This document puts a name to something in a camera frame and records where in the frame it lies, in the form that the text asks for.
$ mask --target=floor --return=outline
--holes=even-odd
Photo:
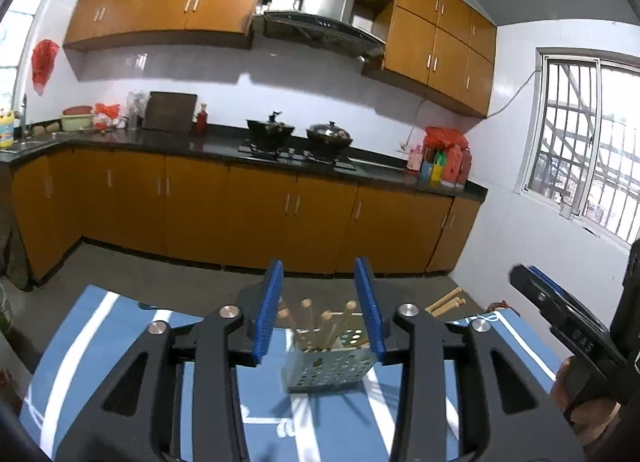
[[[187,267],[82,244],[43,287],[23,293],[0,279],[14,312],[7,339],[31,372],[67,312],[84,288],[97,285],[164,309],[204,316],[233,303],[238,290],[259,282],[260,275]],[[456,288],[449,277],[386,280],[402,287],[424,308]],[[466,305],[445,313],[445,320],[478,314],[482,309],[468,295]],[[282,297],[295,316],[299,302],[311,298],[316,314],[341,311],[357,301],[353,280],[285,278]]]

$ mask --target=countertop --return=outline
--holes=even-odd
[[[408,173],[403,168],[399,168],[399,160],[397,158],[364,150],[354,149],[353,155],[350,153],[350,157],[354,161],[354,170],[294,159],[278,159],[274,161],[272,159],[252,157],[248,153],[238,150],[238,147],[245,141],[244,136],[228,135],[224,132],[215,133],[209,131],[203,136],[168,134],[142,129],[135,131],[116,130],[105,134],[98,132],[57,132],[56,134],[41,135],[36,139],[42,144],[32,149],[19,153],[0,152],[0,165],[19,166],[40,155],[66,147],[96,147],[202,157],[221,160],[225,163],[267,166],[331,179],[380,185],[387,189],[433,193],[446,197],[463,197],[479,202],[484,202],[487,193],[485,187],[471,181],[466,183],[464,190],[446,188],[440,184],[420,181],[415,175]]]

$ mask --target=yellow detergent bottle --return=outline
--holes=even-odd
[[[0,112],[0,149],[14,144],[14,111]]]

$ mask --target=striped tablecloth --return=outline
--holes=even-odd
[[[560,361],[513,311],[484,315],[549,391]],[[473,317],[460,323],[468,323]],[[149,309],[89,285],[51,340],[31,380],[20,421],[52,459],[71,423],[108,372],[149,322],[172,327],[199,317]],[[276,329],[257,368],[238,367],[242,418],[252,461],[386,462],[391,449],[401,367],[376,364],[356,389],[289,395],[280,371],[290,331]],[[453,363],[446,362],[447,460],[458,456],[458,400]],[[193,363],[187,363],[181,403],[180,456],[191,462]]]

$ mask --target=metal bolt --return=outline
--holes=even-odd
[[[403,316],[415,316],[420,310],[413,303],[403,303],[398,307],[398,312]]]
[[[167,327],[166,321],[154,321],[148,326],[147,330],[150,334],[164,334]]]
[[[483,317],[473,320],[471,326],[478,332],[487,332],[491,328],[491,324]]]
[[[235,305],[225,305],[222,309],[220,309],[220,315],[222,317],[236,317],[240,314],[240,309]]]

